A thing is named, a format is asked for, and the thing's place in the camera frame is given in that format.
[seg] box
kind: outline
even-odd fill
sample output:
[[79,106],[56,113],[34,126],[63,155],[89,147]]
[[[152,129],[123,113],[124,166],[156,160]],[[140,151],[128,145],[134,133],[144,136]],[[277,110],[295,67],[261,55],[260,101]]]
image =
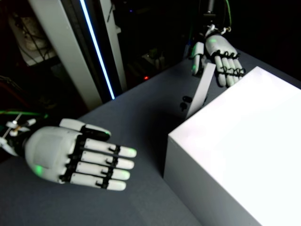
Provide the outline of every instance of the box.
[[203,226],[301,226],[301,90],[254,68],[169,134],[164,180]]

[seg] led light strip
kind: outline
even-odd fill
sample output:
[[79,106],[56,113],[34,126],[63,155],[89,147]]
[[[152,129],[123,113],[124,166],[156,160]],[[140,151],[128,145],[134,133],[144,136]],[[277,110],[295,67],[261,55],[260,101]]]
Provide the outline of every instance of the led light strip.
[[100,49],[99,49],[97,41],[96,41],[96,37],[95,37],[94,30],[93,30],[93,27],[92,27],[92,24],[91,24],[91,21],[90,21],[89,13],[87,11],[85,0],[80,0],[80,4],[81,4],[81,7],[84,11],[85,19],[86,19],[86,22],[88,24],[88,28],[89,28],[89,31],[90,31],[90,34],[91,34],[91,37],[92,37],[92,40],[93,40],[93,43],[94,43],[94,47],[95,47],[95,50],[97,52],[98,60],[99,60],[100,65],[102,67],[103,74],[104,74],[105,80],[107,82],[111,97],[114,100],[115,96],[114,96],[114,93],[113,93],[113,90],[112,90],[112,87],[111,87],[111,84],[110,84],[110,80],[109,80],[107,71],[105,70],[105,67],[104,67],[103,58],[102,58],[102,55],[100,53]]

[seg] table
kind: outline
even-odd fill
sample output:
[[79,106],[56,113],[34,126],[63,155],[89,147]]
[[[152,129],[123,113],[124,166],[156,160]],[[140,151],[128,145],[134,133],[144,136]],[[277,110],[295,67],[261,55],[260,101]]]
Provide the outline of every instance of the table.
[[[260,66],[301,87],[248,54],[240,60],[247,71]],[[199,226],[162,178],[167,135],[183,122],[186,111],[181,112],[180,102],[194,95],[199,82],[190,68],[184,60],[80,118],[109,129],[110,142],[137,149],[125,191],[48,182],[36,177],[24,160],[10,158],[0,164],[0,225]],[[213,79],[205,104],[224,90]]]

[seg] tabletop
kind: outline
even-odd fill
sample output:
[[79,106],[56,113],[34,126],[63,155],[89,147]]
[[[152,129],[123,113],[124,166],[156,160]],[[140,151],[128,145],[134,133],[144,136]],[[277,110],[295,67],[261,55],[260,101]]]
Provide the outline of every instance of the tabletop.
[[[287,74],[242,53],[247,72],[255,66],[301,87]],[[199,226],[200,223],[163,180],[168,133],[180,125],[186,111],[183,96],[193,96],[199,78],[184,60],[80,120],[111,131],[110,143],[137,150],[135,167],[123,192],[60,185],[35,176],[21,158],[0,164],[0,225],[24,226]],[[226,88],[214,78],[206,103]]]

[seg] robotic hand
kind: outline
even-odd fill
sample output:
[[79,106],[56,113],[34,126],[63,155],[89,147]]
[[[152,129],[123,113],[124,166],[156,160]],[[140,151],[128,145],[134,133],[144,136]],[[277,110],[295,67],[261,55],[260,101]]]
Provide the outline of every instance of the robotic hand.
[[[37,176],[60,184],[115,191],[126,188],[124,181],[130,178],[127,170],[134,167],[134,162],[122,157],[133,158],[137,152],[106,143],[111,136],[109,131],[73,119],[63,119],[59,127],[45,126],[31,133],[27,127],[18,126],[16,120],[8,122],[7,127],[11,138],[17,137],[16,128],[28,134],[22,141],[23,154]],[[0,137],[0,146],[5,151],[23,155],[16,153],[12,143],[5,136]]]
[[214,58],[220,86],[233,86],[244,76],[236,49],[221,35],[212,35],[206,39],[206,49]]

